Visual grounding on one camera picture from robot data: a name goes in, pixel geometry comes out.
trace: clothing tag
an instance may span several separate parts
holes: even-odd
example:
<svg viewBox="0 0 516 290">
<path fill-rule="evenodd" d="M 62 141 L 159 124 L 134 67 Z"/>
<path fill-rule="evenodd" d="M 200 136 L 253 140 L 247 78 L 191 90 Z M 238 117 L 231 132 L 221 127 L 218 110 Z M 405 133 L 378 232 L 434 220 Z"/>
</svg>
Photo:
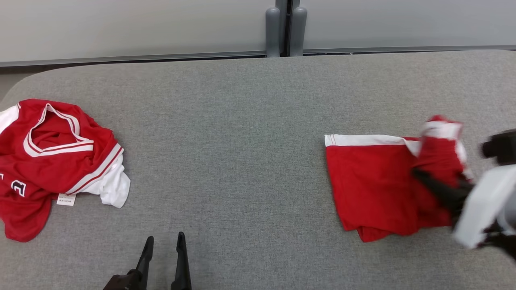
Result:
<svg viewBox="0 0 516 290">
<path fill-rule="evenodd" d="M 57 204 L 73 206 L 76 195 L 59 194 L 57 197 Z"/>
</svg>

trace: folded red fabric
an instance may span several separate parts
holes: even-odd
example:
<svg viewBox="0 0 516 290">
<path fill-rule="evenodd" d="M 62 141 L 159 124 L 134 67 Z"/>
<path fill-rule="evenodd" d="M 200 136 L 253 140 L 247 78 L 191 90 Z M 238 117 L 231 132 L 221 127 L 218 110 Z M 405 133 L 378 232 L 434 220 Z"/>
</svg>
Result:
<svg viewBox="0 0 516 290">
<path fill-rule="evenodd" d="M 422 137 L 326 135 L 333 197 L 346 231 L 362 241 L 450 225 L 449 213 L 411 175 L 418 166 L 450 186 L 465 171 L 462 124 L 434 116 Z"/>
</svg>

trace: robotic arm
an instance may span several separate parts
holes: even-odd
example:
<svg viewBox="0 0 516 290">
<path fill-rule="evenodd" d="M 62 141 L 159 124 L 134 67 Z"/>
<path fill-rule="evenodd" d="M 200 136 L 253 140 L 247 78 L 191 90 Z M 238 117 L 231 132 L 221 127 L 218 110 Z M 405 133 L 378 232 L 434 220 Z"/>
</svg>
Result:
<svg viewBox="0 0 516 290">
<path fill-rule="evenodd" d="M 461 179 L 459 188 L 451 188 L 420 169 L 412 173 L 450 211 L 458 242 L 470 249 L 499 247 L 516 260 L 516 130 L 491 136 L 482 152 L 499 166 L 477 185 Z"/>
</svg>

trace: red and white jersey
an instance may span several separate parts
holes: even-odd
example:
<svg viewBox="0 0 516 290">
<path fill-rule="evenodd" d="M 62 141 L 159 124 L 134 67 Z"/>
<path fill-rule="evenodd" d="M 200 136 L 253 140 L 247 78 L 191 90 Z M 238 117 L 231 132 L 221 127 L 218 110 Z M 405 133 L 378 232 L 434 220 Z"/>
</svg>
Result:
<svg viewBox="0 0 516 290">
<path fill-rule="evenodd" d="M 57 194 L 89 192 L 122 207 L 130 180 L 111 130 L 78 106 L 30 99 L 0 112 L 0 217 L 8 238 L 33 239 Z"/>
<path fill-rule="evenodd" d="M 472 178 L 458 141 L 462 124 L 434 116 L 422 137 L 325 135 L 335 207 L 346 231 L 363 241 L 450 225 L 449 212 L 411 174 L 413 167 L 456 186 Z"/>
</svg>

